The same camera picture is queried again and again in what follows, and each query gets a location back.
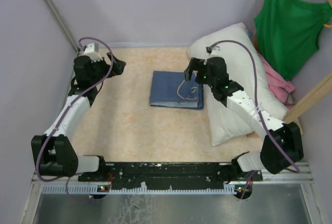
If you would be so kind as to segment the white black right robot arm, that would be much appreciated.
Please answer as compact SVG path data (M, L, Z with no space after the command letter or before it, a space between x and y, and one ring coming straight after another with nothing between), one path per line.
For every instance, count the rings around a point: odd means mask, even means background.
M236 113L263 140L260 151L243 153L232 160L235 179L246 179L250 171L267 170L271 174L300 171L296 163L304 154L301 131L295 122L285 123L260 108L240 84L229 79L223 58L191 58L184 71L186 81L191 80L193 72L197 73L198 84L209 86L214 98Z

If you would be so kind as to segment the grey-blue pillowcase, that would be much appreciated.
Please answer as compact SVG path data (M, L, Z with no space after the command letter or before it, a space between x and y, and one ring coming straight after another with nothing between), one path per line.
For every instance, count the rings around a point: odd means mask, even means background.
M196 73L186 81L182 72L154 71L149 105L201 110L204 107L202 85L195 82Z

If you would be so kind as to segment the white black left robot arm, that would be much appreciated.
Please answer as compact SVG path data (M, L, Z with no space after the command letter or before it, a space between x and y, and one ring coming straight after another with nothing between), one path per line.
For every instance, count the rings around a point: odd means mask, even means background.
M107 177L108 168L98 155L79 156L71 140L78 124L92 106L105 79L121 75L126 63L107 53L111 63L98 52L84 52L74 60L74 77L63 109L44 134L31 140L36 175L50 182L61 177L89 173L95 180Z

